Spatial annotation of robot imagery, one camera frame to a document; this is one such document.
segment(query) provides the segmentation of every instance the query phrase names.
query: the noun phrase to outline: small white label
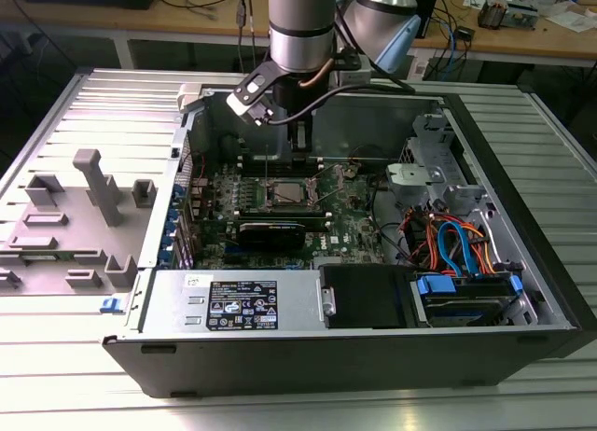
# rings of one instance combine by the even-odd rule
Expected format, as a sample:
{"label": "small white label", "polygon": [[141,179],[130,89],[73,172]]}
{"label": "small white label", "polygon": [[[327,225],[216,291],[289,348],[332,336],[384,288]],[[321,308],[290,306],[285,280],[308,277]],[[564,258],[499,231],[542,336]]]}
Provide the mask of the small white label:
{"label": "small white label", "polygon": [[56,261],[58,259],[56,256],[21,256],[21,258],[28,261]]}
{"label": "small white label", "polygon": [[188,274],[185,276],[185,286],[187,288],[208,287],[213,280],[212,274]]}
{"label": "small white label", "polygon": [[276,316],[256,316],[257,322],[276,322]]}

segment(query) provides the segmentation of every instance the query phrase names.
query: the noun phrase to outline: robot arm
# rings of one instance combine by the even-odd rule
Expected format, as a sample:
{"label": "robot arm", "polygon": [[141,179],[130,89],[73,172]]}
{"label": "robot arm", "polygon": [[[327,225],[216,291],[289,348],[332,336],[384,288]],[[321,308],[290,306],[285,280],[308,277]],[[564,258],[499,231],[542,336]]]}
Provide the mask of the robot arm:
{"label": "robot arm", "polygon": [[[337,0],[270,0],[270,61],[255,69],[229,96],[232,110],[258,126],[277,123],[264,98],[272,89],[273,101],[286,110],[292,121],[288,140],[295,152],[311,151],[310,106],[326,95],[331,71],[360,70],[358,57],[336,53]],[[412,43],[421,20],[415,15],[415,0],[355,0],[339,21],[340,36],[348,38],[347,49],[367,56],[377,70],[392,73]],[[355,90],[347,86],[346,90]]]}

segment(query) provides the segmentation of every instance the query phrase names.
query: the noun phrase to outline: slotted aluminum surface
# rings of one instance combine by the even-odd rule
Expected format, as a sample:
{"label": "slotted aluminum surface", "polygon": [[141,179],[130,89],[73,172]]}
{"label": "slotted aluminum surface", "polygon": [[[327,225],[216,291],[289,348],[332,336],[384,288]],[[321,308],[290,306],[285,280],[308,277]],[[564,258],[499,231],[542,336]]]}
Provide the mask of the slotted aluminum surface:
{"label": "slotted aluminum surface", "polygon": [[[234,76],[224,77],[232,83],[238,81]],[[154,173],[153,165],[159,166],[164,156],[160,153],[166,153],[167,137],[176,127],[178,87],[212,78],[213,74],[129,71],[102,71],[80,78],[72,85],[72,97],[62,100],[67,110],[54,113],[54,124],[45,125],[58,140],[40,142],[37,148],[44,150],[43,156],[33,153],[28,163],[46,157],[70,159],[69,146],[89,140],[100,146],[106,159],[112,159],[113,171],[133,168]],[[590,163],[583,160],[568,133],[541,112],[542,106],[533,97],[513,87],[422,83],[418,88],[462,94],[595,309],[597,284],[591,274],[596,269],[597,190]],[[109,131],[98,126],[113,121],[124,123]],[[132,121],[144,122],[144,128],[127,123]],[[157,162],[130,162],[135,159]],[[62,167],[64,160],[52,162],[64,174],[70,172],[70,168]],[[120,176],[126,184],[127,173],[122,171]],[[16,174],[15,181],[21,177]],[[14,183],[2,205],[7,205],[8,199],[18,201],[16,204],[27,202]],[[121,316],[99,315],[101,301],[102,297],[94,296],[0,298],[2,429],[11,425],[15,429],[143,426],[409,431],[597,427],[595,343],[568,358],[532,364],[500,385],[487,388],[205,400],[150,398],[98,344],[100,337],[113,332],[122,321]],[[437,355],[437,363],[441,364],[441,355]]]}

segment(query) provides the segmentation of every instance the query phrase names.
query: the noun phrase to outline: circuit board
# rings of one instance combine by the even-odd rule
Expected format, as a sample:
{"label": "circuit board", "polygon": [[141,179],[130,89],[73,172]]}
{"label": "circuit board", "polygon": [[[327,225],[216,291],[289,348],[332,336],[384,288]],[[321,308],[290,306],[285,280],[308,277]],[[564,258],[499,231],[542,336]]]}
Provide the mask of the circuit board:
{"label": "circuit board", "polygon": [[[381,237],[368,217],[368,179],[348,163],[308,177],[244,176],[232,167],[202,181],[194,202],[197,269],[316,269],[325,263],[382,263]],[[245,252],[235,231],[243,223],[304,225],[304,245],[284,252]]]}

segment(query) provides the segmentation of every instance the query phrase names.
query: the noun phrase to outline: motherboard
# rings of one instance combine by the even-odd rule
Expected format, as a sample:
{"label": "motherboard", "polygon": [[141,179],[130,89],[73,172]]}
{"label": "motherboard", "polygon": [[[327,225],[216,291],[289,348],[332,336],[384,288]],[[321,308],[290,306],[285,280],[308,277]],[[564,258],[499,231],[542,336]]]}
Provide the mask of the motherboard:
{"label": "motherboard", "polygon": [[370,177],[349,162],[300,169],[223,165],[195,180],[197,269],[316,269],[382,263]]}

